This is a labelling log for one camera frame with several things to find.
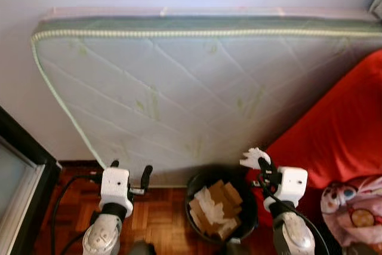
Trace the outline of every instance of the white mattress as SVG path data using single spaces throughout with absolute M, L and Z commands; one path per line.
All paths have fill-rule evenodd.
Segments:
M 366 21 L 85 17 L 42 22 L 35 61 L 97 161 L 181 186 L 267 146 L 367 54 Z

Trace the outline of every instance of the door frame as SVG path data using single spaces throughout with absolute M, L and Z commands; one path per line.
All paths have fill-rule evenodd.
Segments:
M 36 165 L 45 165 L 11 255 L 30 254 L 61 172 L 61 165 L 0 106 L 0 136 Z

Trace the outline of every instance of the door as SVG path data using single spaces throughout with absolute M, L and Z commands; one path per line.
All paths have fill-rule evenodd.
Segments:
M 60 170 L 0 107 L 0 254 L 32 252 Z

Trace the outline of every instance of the black cable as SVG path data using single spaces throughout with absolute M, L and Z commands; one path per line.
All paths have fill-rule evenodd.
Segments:
M 60 201 L 62 197 L 64 197 L 65 192 L 69 188 L 69 186 L 76 180 L 76 179 L 92 179 L 95 181 L 100 180 L 99 174 L 89 174 L 89 175 L 83 175 L 83 176 L 73 176 L 68 183 L 64 186 L 62 189 L 60 196 L 57 198 L 56 204 L 54 205 L 53 209 L 53 214 L 52 214 L 52 222 L 51 222 L 51 229 L 50 229 L 50 250 L 51 250 L 51 255 L 56 255 L 56 214 L 58 210 L 58 206 L 60 205 Z
M 64 249 L 62 249 L 60 255 L 65 255 L 65 253 L 67 252 L 67 250 L 69 250 L 69 248 L 72 246 L 72 244 L 74 242 L 76 242 L 77 240 L 81 239 L 82 237 L 84 237 L 86 233 L 86 230 L 82 231 L 80 234 L 78 234 L 77 236 L 75 236 L 74 238 L 72 238 L 72 240 L 70 240 L 64 247 Z
M 257 176 L 257 180 L 259 182 L 259 184 L 261 185 L 261 187 L 263 188 L 263 190 L 268 194 L 268 196 L 270 196 L 271 198 L 273 198 L 276 202 L 280 203 L 282 206 L 284 206 L 285 208 L 289 209 L 290 211 L 294 212 L 295 214 L 297 214 L 298 216 L 300 216 L 302 219 L 304 219 L 304 221 L 307 223 L 307 225 L 311 228 L 311 230 L 316 234 L 316 236 L 318 237 L 318 239 L 320 240 L 323 248 L 325 249 L 326 251 L 326 254 L 327 255 L 330 255 L 329 253 L 329 250 L 328 250 L 328 246 L 326 246 L 326 243 L 325 243 L 325 240 L 323 239 L 321 233 L 318 231 L 317 227 L 308 219 L 306 218 L 302 213 L 300 213 L 299 211 L 297 211 L 295 208 L 293 207 L 290 207 L 288 206 L 287 204 L 285 204 L 284 202 L 282 202 L 280 199 L 278 199 L 277 197 L 275 197 L 271 191 L 268 190 L 267 186 L 265 185 L 265 183 L 263 182 L 263 174 L 259 174 Z

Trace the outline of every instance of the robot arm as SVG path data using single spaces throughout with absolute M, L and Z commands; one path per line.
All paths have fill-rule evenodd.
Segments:
M 305 193 L 307 171 L 295 167 L 276 169 L 268 154 L 259 148 L 250 149 L 244 155 L 247 159 L 241 160 L 241 165 L 261 170 L 254 186 L 264 190 L 263 204 L 273 217 L 273 243 L 278 254 L 314 255 L 313 234 L 305 221 L 292 211 Z
M 130 188 L 129 171 L 118 168 L 118 161 L 103 171 L 101 213 L 84 235 L 83 255 L 118 254 L 122 223 L 133 212 L 133 195 L 143 195 L 147 191 L 152 170 L 151 165 L 144 169 L 140 189 Z

